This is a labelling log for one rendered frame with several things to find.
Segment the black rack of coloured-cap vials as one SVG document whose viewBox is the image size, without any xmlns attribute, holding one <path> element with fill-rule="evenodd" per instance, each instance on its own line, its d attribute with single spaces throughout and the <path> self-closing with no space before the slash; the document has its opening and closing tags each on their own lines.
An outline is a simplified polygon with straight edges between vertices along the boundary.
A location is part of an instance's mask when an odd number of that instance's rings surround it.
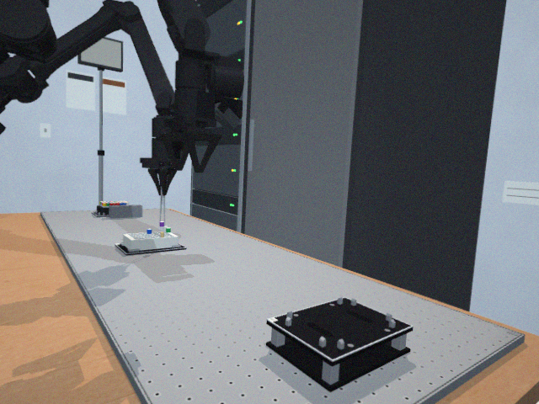
<svg viewBox="0 0 539 404">
<path fill-rule="evenodd" d="M 109 208 L 103 208 L 100 205 L 97 205 L 97 211 L 98 211 L 98 213 L 100 213 L 100 215 L 103 215 L 103 213 L 105 215 L 109 214 Z"/>
</svg>

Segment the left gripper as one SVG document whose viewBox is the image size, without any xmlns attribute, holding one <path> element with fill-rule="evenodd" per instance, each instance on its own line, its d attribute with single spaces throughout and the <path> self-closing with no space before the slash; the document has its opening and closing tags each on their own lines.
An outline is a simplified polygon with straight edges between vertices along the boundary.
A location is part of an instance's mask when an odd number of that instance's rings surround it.
<svg viewBox="0 0 539 404">
<path fill-rule="evenodd" d="M 162 185 L 163 196 L 166 195 L 177 171 L 173 167 L 162 139 L 158 141 L 158 138 L 152 138 L 152 157 L 140 157 L 140 163 L 142 163 L 142 167 L 148 168 L 148 172 L 157 187 L 158 194 L 161 195 L 160 187 Z"/>
</svg>

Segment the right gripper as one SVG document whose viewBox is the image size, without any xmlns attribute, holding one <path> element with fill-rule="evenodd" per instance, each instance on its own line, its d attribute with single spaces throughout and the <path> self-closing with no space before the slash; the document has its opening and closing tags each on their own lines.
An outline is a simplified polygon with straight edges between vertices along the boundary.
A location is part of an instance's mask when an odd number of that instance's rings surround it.
<svg viewBox="0 0 539 404">
<path fill-rule="evenodd" d="M 183 170 L 186 159 L 190 155 L 195 172 L 203 173 L 212 152 L 221 139 L 221 134 L 211 133 L 211 129 L 205 129 L 205 127 L 216 127 L 216 120 L 197 117 L 198 91 L 205 92 L 205 90 L 200 88 L 175 89 L 174 118 L 164 120 L 164 126 L 173 127 L 173 131 L 170 131 L 170 134 L 160 134 L 176 171 Z M 209 145 L 200 164 L 196 154 L 195 140 L 209 141 Z M 184 143 L 184 149 L 179 163 L 173 152 L 171 141 Z"/>
</svg>

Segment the white grid rack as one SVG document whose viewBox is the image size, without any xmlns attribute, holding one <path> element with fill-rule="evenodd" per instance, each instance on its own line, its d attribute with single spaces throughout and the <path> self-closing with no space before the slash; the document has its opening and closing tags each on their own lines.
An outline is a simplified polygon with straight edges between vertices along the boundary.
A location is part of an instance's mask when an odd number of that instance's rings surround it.
<svg viewBox="0 0 539 404">
<path fill-rule="evenodd" d="M 174 245 L 179 245 L 178 236 L 174 235 L 173 233 L 171 233 L 170 235 L 166 235 L 165 233 L 165 237 L 160 237 L 159 232 L 160 231 L 153 232 L 151 237 L 147 237 L 146 232 L 123 234 L 123 243 L 125 244 L 125 247 L 129 249 L 140 249 L 140 251 L 169 248 Z"/>
</svg>

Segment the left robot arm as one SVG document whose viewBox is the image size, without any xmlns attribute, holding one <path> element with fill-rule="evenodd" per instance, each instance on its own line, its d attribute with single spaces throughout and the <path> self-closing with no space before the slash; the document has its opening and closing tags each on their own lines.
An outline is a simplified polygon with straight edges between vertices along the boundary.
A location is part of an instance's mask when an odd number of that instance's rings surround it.
<svg viewBox="0 0 539 404">
<path fill-rule="evenodd" d="M 104 0 L 102 3 L 104 6 L 95 15 L 57 39 L 56 51 L 45 59 L 46 64 L 15 55 L 0 66 L 0 114 L 11 100 L 17 99 L 24 104 L 34 102 L 41 96 L 42 90 L 49 86 L 46 80 L 55 70 L 106 35 L 121 29 L 131 37 L 156 103 L 158 115 L 152 119 L 152 137 L 161 141 L 160 134 L 173 131 L 172 127 L 164 126 L 164 120 L 174 118 L 175 92 L 140 9 L 132 1 Z"/>
</svg>

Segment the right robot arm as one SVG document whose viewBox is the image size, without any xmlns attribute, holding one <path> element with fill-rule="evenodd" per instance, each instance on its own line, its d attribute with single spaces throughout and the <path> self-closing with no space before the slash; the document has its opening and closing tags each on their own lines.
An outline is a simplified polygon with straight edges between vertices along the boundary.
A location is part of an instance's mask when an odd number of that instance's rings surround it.
<svg viewBox="0 0 539 404">
<path fill-rule="evenodd" d="M 234 99 L 243 93 L 242 62 L 205 52 L 211 31 L 195 0 L 157 0 L 157 4 L 179 53 L 175 89 L 205 90 L 206 81 L 209 93 L 198 91 L 197 117 L 216 120 L 225 129 L 234 130 L 243 117 L 243 101 Z M 8 53 L 46 64 L 45 59 L 57 48 L 48 7 L 49 0 L 0 0 L 0 65 L 10 57 Z"/>
</svg>

